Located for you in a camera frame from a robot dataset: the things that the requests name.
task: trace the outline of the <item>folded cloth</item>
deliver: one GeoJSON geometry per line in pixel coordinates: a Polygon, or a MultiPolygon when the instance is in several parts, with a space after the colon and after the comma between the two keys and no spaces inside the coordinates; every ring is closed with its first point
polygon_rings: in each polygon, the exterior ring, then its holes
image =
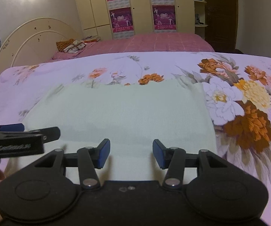
{"type": "MultiPolygon", "coordinates": [[[[154,139],[188,153],[216,151],[215,132],[204,98],[201,83],[176,79],[150,81],[143,86],[70,84],[50,90],[23,124],[29,130],[60,128],[61,139],[46,144],[46,152],[67,144],[67,153],[72,153],[110,139],[110,157],[97,171],[101,181],[162,181],[165,172],[152,154],[154,139]]],[[[19,158],[19,168],[38,158],[19,158]]],[[[196,169],[185,169],[184,182],[196,176],[196,169]]],[[[68,169],[67,177],[79,183],[77,169],[68,169]]]]}
{"type": "Polygon", "coordinates": [[[80,40],[70,39],[67,41],[58,41],[56,42],[57,49],[59,52],[64,53],[76,53],[86,46],[86,43],[80,40]]]}

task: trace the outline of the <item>wall shelf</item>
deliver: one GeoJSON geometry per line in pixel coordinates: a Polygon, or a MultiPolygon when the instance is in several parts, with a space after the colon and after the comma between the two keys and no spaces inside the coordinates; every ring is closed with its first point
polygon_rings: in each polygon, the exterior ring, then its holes
{"type": "Polygon", "coordinates": [[[194,0],[194,2],[206,3],[206,1],[194,0]]]}
{"type": "Polygon", "coordinates": [[[208,25],[195,25],[195,27],[207,27],[208,25]]]}

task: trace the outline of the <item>wooden door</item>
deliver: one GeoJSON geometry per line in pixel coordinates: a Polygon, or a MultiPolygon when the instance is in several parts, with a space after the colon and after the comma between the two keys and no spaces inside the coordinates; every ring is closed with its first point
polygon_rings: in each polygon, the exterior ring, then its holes
{"type": "Polygon", "coordinates": [[[234,53],[238,29],[238,0],[206,0],[205,40],[216,52],[234,53]]]}

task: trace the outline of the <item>pillow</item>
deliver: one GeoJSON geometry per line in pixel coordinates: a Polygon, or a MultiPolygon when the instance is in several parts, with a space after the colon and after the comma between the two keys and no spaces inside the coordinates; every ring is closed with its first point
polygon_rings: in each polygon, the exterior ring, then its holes
{"type": "Polygon", "coordinates": [[[57,49],[59,52],[64,53],[76,53],[86,46],[86,43],[80,40],[70,39],[67,41],[58,41],[56,42],[57,49]]]}
{"type": "Polygon", "coordinates": [[[51,59],[49,59],[48,62],[51,62],[51,60],[67,60],[67,59],[75,59],[78,58],[78,56],[85,50],[89,50],[93,45],[95,45],[96,42],[90,42],[86,43],[86,47],[82,48],[76,53],[64,53],[64,52],[56,52],[51,59]]]}

